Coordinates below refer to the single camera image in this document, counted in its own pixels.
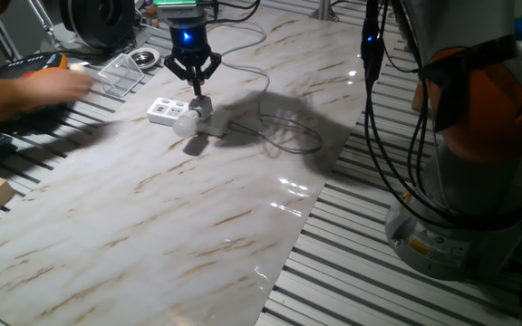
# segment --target label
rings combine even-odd
[[[409,204],[410,202],[410,199],[411,199],[411,195],[410,193],[406,193],[404,194],[404,196],[402,196],[402,199],[404,200],[404,202],[406,203],[406,205]],[[394,202],[394,204],[390,207],[390,211],[388,212],[388,217],[386,218],[386,224],[389,224],[390,222],[392,222],[393,220],[395,220],[396,218],[398,218],[398,216],[405,210],[406,208],[404,208],[404,206],[402,206],[400,204],[400,202],[396,201]]]
[[[408,247],[433,262],[459,267],[469,250],[470,242],[450,239],[416,223]]]
[[[55,54],[50,57],[50,59],[45,64],[50,64],[55,60]]]

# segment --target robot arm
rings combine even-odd
[[[213,53],[208,45],[207,13],[204,6],[199,5],[198,1],[190,0],[157,0],[154,5],[159,18],[169,26],[172,39],[172,54],[164,59],[164,65],[182,81],[188,81],[196,96],[202,96],[200,86],[221,64],[221,55]],[[216,1],[205,5],[218,8]],[[210,60],[210,65],[203,68],[207,59]]]

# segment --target hand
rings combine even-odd
[[[61,68],[48,68],[17,80],[20,93],[29,105],[54,105],[81,100],[94,83],[94,79],[81,72]]]

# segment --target white cable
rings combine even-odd
[[[256,26],[258,28],[258,30],[257,29],[249,29],[249,28],[241,27],[241,26],[238,26],[238,24],[253,25],[253,26]],[[234,49],[231,49],[231,50],[225,51],[224,53],[221,53],[222,56],[226,56],[227,54],[230,54],[230,53],[233,53],[233,52],[236,52],[236,51],[239,51],[239,50],[243,50],[243,49],[246,49],[246,48],[249,48],[249,47],[261,44],[267,38],[267,35],[266,35],[265,30],[263,29],[263,27],[259,26],[258,24],[255,24],[255,23],[242,22],[242,23],[235,23],[235,24],[217,24],[217,25],[214,25],[210,30],[213,30],[213,29],[215,29],[215,28],[217,28],[219,26],[227,26],[227,27],[233,27],[233,28],[249,29],[251,31],[260,33],[262,35],[261,39],[255,41],[253,43],[242,45],[242,46],[238,46],[238,47],[236,47]],[[315,153],[316,151],[318,151],[318,150],[320,150],[322,148],[322,146],[324,145],[324,140],[322,138],[322,135],[320,135],[320,133],[317,130],[312,129],[310,127],[307,127],[307,126],[305,126],[305,125],[303,125],[303,124],[301,124],[301,123],[299,123],[299,122],[297,122],[295,120],[289,119],[289,118],[279,117],[279,116],[272,115],[272,114],[265,114],[265,113],[262,112],[262,104],[261,104],[261,102],[265,98],[267,90],[269,89],[269,84],[271,83],[271,78],[269,77],[269,73],[267,73],[265,70],[263,70],[263,69],[261,69],[259,67],[255,67],[255,66],[237,65],[237,64],[227,63],[225,61],[222,61],[221,64],[223,64],[223,65],[225,65],[225,66],[227,66],[228,68],[231,68],[231,69],[240,70],[240,71],[243,71],[243,72],[252,72],[252,73],[256,73],[256,74],[265,76],[266,77],[266,84],[263,87],[263,90],[261,91],[261,95],[259,96],[259,101],[257,103],[257,113],[258,113],[258,116],[259,116],[259,119],[261,120],[261,122],[265,125],[265,123],[263,121],[263,118],[271,118],[271,119],[283,120],[283,121],[286,121],[287,123],[293,123],[297,127],[300,127],[301,129],[307,130],[309,132],[307,135],[314,137],[314,139],[317,141],[317,145],[315,147],[309,148],[309,149],[297,149],[297,148],[286,147],[286,146],[283,146],[281,144],[278,144],[278,143],[272,141],[268,136],[264,135],[261,131],[252,129],[252,128],[248,127],[248,126],[242,125],[242,124],[234,122],[234,121],[231,121],[232,124],[237,125],[238,127],[247,130],[249,133],[253,132],[254,134],[260,136],[263,139],[265,139],[267,142],[269,142],[273,146],[275,146],[275,147],[277,147],[277,148],[279,148],[279,149],[281,149],[281,150],[283,150],[285,152],[288,152],[288,153],[292,153],[292,154]]]
[[[140,24],[142,24],[142,20],[144,20],[144,16],[142,15],[142,12],[138,8],[134,8],[136,10],[136,14],[140,16]]]
[[[154,27],[154,26],[150,26],[149,24],[140,23],[140,26],[142,26],[142,27],[148,27],[148,28],[150,28],[150,29],[152,29],[152,30],[154,30],[154,31],[157,31],[157,32],[159,32],[159,33],[163,33],[163,34],[166,35],[166,36],[169,36],[169,35],[168,35],[166,32],[164,32],[163,30],[161,30],[161,29],[159,29],[159,28],[156,28],[156,27]]]
[[[436,159],[436,170],[439,178],[439,188],[440,188],[440,194],[442,195],[442,200],[444,200],[444,206],[449,210],[451,214],[454,215],[454,211],[452,208],[450,208],[449,200],[446,198],[446,194],[444,193],[444,186],[442,185],[442,175],[440,173],[440,158],[439,158],[439,144],[436,140],[436,119],[432,117],[432,123],[430,124],[432,126],[432,137],[434,138],[434,158]]]

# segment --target table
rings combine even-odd
[[[0,222],[2,320],[255,323],[365,93],[358,28],[269,8],[251,21],[267,40],[224,60],[265,68],[263,110],[317,129],[324,149],[290,155],[236,132],[178,139],[146,118],[157,97],[192,96],[163,70]],[[219,27],[209,42],[224,52],[257,38]],[[204,92],[253,125],[264,82],[220,67]],[[290,136],[280,139],[308,145]]]

